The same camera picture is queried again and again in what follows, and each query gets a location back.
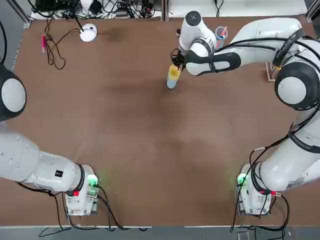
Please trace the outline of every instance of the power cord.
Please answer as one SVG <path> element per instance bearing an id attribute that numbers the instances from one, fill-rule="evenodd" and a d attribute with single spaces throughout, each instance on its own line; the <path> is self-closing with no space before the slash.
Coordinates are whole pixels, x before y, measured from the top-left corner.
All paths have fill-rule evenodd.
<path id="1" fill-rule="evenodd" d="M 2 35 L 3 35 L 3 40 L 4 40 L 4 52 L 3 52 L 3 57 L 1 60 L 1 63 L 4 64 L 6 57 L 7 57 L 7 51 L 8 51 L 8 41 L 7 41 L 7 35 L 6 35 L 6 31 L 5 31 L 5 27 L 2 24 L 1 20 L 0 20 L 0 27 L 2 30 Z"/>
<path id="2" fill-rule="evenodd" d="M 65 66 L 66 66 L 66 59 L 63 58 L 60 54 L 59 48 L 58 48 L 58 44 L 68 35 L 72 34 L 72 33 L 80 33 L 80 30 L 78 28 L 74 28 L 71 29 L 70 31 L 68 31 L 65 35 L 63 35 L 57 42 L 54 41 L 54 38 L 51 36 L 50 34 L 50 24 L 53 20 L 53 14 L 50 15 L 50 17 L 48 17 L 46 19 L 46 27 L 44 29 L 45 32 L 45 48 L 46 48 L 46 54 L 47 54 L 47 61 L 49 65 L 54 65 L 55 68 L 57 70 L 62 70 Z M 56 64 L 56 60 L 55 60 L 55 54 L 54 54 L 54 49 L 56 49 L 56 52 L 58 53 L 58 57 L 63 61 L 62 66 L 57 66 Z"/>
<path id="3" fill-rule="evenodd" d="M 214 0 L 215 8 L 216 8 L 216 17 L 220 17 L 220 8 L 224 4 L 224 0 L 221 0 L 220 6 L 218 6 L 218 0 Z"/>

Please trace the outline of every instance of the black tape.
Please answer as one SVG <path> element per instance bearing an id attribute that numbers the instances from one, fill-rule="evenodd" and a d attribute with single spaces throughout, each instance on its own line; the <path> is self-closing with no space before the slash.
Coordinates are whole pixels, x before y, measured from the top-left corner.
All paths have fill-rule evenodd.
<path id="1" fill-rule="evenodd" d="M 288 132 L 288 137 L 300 148 L 303 150 L 313 153 L 313 154 L 320 154 L 320 147 L 315 145 L 308 145 L 305 142 L 301 141 L 293 132 Z"/>
<path id="2" fill-rule="evenodd" d="M 251 168 L 251 180 L 252 180 L 252 185 L 255 188 L 255 190 L 257 190 L 260 194 L 267 196 L 271 193 L 271 191 L 269 189 L 265 189 L 262 186 L 259 185 L 257 179 L 256 179 L 256 167 L 258 166 L 258 164 L 262 164 L 261 161 L 256 162 L 255 164 L 252 165 Z"/>
<path id="3" fill-rule="evenodd" d="M 304 29 L 300 28 L 299 30 L 295 31 L 282 45 L 282 47 L 276 52 L 272 64 L 274 66 L 280 67 L 282 61 L 284 60 L 285 56 L 289 52 L 290 48 L 295 44 L 295 42 L 302 38 L 304 34 Z"/>
<path id="4" fill-rule="evenodd" d="M 80 181 L 79 181 L 79 183 L 78 183 L 78 185 L 75 187 L 75 189 L 73 189 L 73 190 L 71 190 L 71 191 L 66 191 L 65 193 L 69 196 L 69 197 L 72 197 L 73 195 L 74 195 L 74 192 L 75 191 L 81 191 L 81 189 L 82 189 L 82 187 L 84 186 L 84 182 L 85 182 L 85 170 L 84 170 L 84 168 L 82 167 L 82 165 L 81 164 L 78 164 L 78 163 L 76 163 L 78 166 L 79 166 L 79 168 L 80 168 L 80 173 L 81 173 L 81 175 L 80 175 Z"/>

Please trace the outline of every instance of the white panel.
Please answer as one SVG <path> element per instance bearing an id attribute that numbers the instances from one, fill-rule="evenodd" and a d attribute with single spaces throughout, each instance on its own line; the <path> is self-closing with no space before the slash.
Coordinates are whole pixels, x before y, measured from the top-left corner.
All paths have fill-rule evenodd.
<path id="1" fill-rule="evenodd" d="M 198 11 L 203 17 L 217 14 L 214 0 L 170 0 L 169 17 L 184 17 L 190 11 Z M 224 0 L 220 17 L 241 16 L 290 16 L 307 11 L 304 0 Z"/>

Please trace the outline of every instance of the black cap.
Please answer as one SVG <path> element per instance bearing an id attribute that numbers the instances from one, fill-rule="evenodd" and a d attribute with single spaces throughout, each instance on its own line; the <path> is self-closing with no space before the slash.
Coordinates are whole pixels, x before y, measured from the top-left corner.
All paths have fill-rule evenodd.
<path id="1" fill-rule="evenodd" d="M 186 22 L 192 27 L 199 25 L 199 23 L 201 22 L 201 19 L 202 19 L 201 15 L 197 11 L 190 11 L 185 16 Z"/>

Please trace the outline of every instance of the electronic equipment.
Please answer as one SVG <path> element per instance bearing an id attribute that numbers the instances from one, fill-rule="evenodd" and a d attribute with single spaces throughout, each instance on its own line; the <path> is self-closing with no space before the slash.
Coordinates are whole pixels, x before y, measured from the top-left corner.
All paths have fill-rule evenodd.
<path id="1" fill-rule="evenodd" d="M 57 10 L 73 10 L 79 0 L 35 0 L 34 13 L 52 12 Z"/>

